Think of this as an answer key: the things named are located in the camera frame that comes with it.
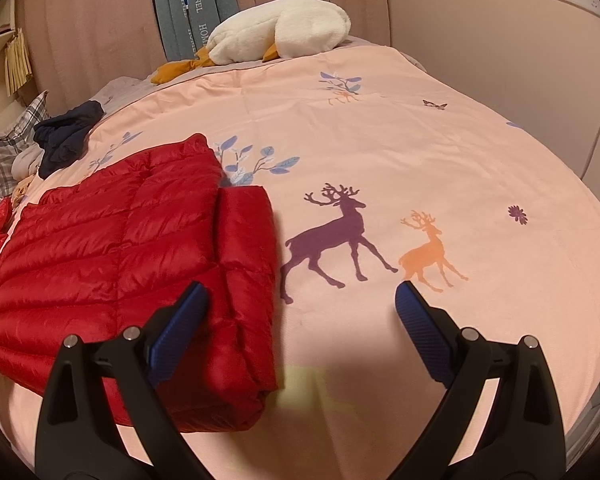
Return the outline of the plaid pillow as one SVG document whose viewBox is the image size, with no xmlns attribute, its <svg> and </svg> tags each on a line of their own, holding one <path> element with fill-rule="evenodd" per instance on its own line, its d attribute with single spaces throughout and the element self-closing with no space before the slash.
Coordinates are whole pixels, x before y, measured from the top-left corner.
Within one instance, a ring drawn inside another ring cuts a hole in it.
<svg viewBox="0 0 600 480">
<path fill-rule="evenodd" d="M 12 175 L 12 164 L 18 155 L 34 144 L 34 127 L 48 118 L 46 99 L 47 91 L 41 92 L 15 122 L 0 133 L 0 200 L 11 196 L 19 182 Z"/>
</svg>

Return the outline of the blue grey lettered curtain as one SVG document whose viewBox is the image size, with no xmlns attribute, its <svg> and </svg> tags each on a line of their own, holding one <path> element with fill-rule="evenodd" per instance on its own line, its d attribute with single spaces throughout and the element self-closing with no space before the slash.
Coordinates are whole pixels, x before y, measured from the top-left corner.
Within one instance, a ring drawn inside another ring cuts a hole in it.
<svg viewBox="0 0 600 480">
<path fill-rule="evenodd" d="M 239 11 L 237 0 L 152 0 L 166 58 L 192 58 L 213 29 Z"/>
</svg>

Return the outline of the red down puffer jacket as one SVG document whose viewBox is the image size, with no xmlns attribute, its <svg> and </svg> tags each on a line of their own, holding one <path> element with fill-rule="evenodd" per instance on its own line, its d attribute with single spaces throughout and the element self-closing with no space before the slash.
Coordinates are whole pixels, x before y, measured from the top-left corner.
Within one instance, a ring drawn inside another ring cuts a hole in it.
<svg viewBox="0 0 600 480">
<path fill-rule="evenodd" d="M 0 252 L 0 373 L 42 393 L 65 336 L 114 338 L 196 282 L 208 311 L 160 399 L 183 432 L 252 427 L 277 387 L 275 226 L 264 188 L 222 180 L 195 134 L 25 206 Z"/>
</svg>

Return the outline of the pink deer print duvet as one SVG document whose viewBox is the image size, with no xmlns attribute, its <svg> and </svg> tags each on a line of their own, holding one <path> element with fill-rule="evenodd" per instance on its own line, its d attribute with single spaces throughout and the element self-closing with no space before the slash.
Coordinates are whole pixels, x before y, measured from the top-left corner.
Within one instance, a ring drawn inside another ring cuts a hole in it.
<svg viewBox="0 0 600 480">
<path fill-rule="evenodd" d="M 202 133 L 230 182 L 266 189 L 279 252 L 340 217 L 365 243 L 288 275 L 276 307 L 279 388 L 249 430 L 187 436 L 220 479 L 383 479 L 443 396 L 393 307 L 411 275 L 484 336 L 539 339 L 566 427 L 600 382 L 600 202 L 551 151 L 403 54 L 358 46 L 201 70 L 165 86 L 118 78 L 87 154 L 30 201 L 145 148 Z"/>
</svg>

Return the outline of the yellow tassel hanging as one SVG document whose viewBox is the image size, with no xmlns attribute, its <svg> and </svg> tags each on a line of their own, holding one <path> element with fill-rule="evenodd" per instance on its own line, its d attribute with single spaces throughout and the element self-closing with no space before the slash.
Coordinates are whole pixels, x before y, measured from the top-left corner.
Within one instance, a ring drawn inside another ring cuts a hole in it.
<svg viewBox="0 0 600 480">
<path fill-rule="evenodd" d="M 18 92 L 33 76 L 26 38 L 21 29 L 16 30 L 5 46 L 4 72 L 8 96 Z"/>
</svg>

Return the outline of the white goose plush toy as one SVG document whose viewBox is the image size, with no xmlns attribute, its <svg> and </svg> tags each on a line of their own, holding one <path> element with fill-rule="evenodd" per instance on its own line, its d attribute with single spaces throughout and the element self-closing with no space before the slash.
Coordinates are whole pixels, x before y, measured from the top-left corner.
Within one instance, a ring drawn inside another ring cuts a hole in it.
<svg viewBox="0 0 600 480">
<path fill-rule="evenodd" d="M 212 30 L 190 60 L 163 64 L 152 84 L 165 84 L 196 68 L 300 58 L 330 51 L 349 36 L 343 8 L 325 0 L 273 0 L 231 16 Z"/>
</svg>

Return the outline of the grey garment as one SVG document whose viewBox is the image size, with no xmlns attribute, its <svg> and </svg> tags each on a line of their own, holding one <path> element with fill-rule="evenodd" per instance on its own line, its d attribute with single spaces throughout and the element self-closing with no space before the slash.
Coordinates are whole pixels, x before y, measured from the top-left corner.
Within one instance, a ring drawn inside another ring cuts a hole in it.
<svg viewBox="0 0 600 480">
<path fill-rule="evenodd" d="M 26 177 L 34 176 L 40 168 L 44 150 L 33 144 L 19 153 L 12 162 L 12 177 L 21 181 Z"/>
</svg>

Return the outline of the pink curtain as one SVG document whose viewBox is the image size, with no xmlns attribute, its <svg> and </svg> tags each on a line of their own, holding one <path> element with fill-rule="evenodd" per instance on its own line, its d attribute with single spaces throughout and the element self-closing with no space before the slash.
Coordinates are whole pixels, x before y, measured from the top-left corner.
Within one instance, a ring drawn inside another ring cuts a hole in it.
<svg viewBox="0 0 600 480">
<path fill-rule="evenodd" d="M 237 0 L 243 9 L 271 0 Z M 388 0 L 329 0 L 350 15 L 352 35 L 388 44 Z M 144 78 L 166 56 L 152 0 L 16 0 L 38 90 L 57 115 L 120 76 Z"/>
</svg>

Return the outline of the navy blue garment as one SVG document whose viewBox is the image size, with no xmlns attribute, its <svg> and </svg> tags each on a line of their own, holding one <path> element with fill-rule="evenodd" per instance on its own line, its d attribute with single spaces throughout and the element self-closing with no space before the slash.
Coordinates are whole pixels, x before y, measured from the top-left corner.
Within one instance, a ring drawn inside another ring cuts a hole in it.
<svg viewBox="0 0 600 480">
<path fill-rule="evenodd" d="M 45 180 L 80 159 L 87 135 L 104 115 L 100 103 L 89 100 L 65 114 L 39 122 L 33 135 L 34 142 L 43 150 L 38 176 Z"/>
</svg>

